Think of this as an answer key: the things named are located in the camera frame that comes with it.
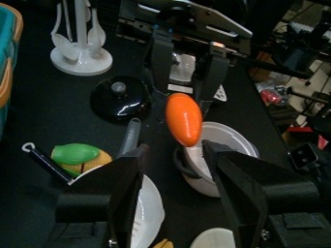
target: red object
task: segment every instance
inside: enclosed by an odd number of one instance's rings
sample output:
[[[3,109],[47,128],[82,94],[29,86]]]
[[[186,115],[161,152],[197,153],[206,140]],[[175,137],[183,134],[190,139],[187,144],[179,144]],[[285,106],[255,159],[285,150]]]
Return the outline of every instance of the red object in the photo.
[[[202,111],[197,102],[185,93],[169,97],[166,120],[177,141],[185,146],[195,146],[202,133]]]

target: orange carrot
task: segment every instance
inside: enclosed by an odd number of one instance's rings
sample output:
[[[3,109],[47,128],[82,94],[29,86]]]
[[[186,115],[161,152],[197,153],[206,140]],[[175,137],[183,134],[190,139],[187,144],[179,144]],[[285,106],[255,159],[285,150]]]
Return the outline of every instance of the orange carrot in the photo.
[[[166,120],[177,141],[195,146],[202,133],[202,111],[197,102],[185,93],[174,93],[166,106]]]

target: white stand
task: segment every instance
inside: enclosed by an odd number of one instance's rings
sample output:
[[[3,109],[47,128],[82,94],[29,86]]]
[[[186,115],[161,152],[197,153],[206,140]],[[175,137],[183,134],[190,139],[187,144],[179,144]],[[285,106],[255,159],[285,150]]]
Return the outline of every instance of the white stand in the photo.
[[[57,68],[69,74],[78,76],[99,75],[111,68],[113,56],[103,48],[98,55],[93,56],[90,52],[87,43],[86,1],[75,0],[75,14],[78,31],[78,43],[75,45],[79,50],[79,57],[77,60],[66,58],[55,47],[51,52],[51,59]]]

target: white plate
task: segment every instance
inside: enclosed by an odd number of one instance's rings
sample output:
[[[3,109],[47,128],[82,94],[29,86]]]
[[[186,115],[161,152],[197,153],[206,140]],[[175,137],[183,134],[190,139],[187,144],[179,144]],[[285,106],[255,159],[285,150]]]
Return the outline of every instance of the white plate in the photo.
[[[193,241],[190,248],[235,248],[233,231],[229,229],[210,229]]]
[[[157,238],[163,220],[165,209],[161,194],[153,181],[145,175],[133,230],[133,248],[149,247]]]

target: tabletop surface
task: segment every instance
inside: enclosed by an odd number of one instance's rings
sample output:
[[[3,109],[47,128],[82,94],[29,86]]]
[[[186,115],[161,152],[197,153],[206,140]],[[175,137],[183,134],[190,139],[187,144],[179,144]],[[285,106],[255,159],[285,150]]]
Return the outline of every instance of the tabletop surface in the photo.
[[[57,16],[41,9],[19,9],[25,19],[19,63],[6,134],[0,149],[0,247],[43,247],[55,224],[55,208],[63,186],[30,160],[22,146],[34,142],[51,154],[55,145],[89,143],[117,155],[126,134],[126,123],[103,121],[90,107],[98,83],[110,77],[142,76],[146,46],[115,38],[105,29],[105,49],[114,57],[103,75],[78,77],[59,71],[50,54],[51,30]],[[261,158],[287,167],[287,150],[270,120],[254,83],[241,66],[229,69],[225,82],[227,102],[213,107],[206,121],[235,129],[257,146]],[[161,192],[166,220],[155,242],[163,238],[186,248],[207,229],[227,227],[222,200],[201,195],[187,185],[173,162],[178,145],[151,105],[141,141],[150,146],[145,173]]]

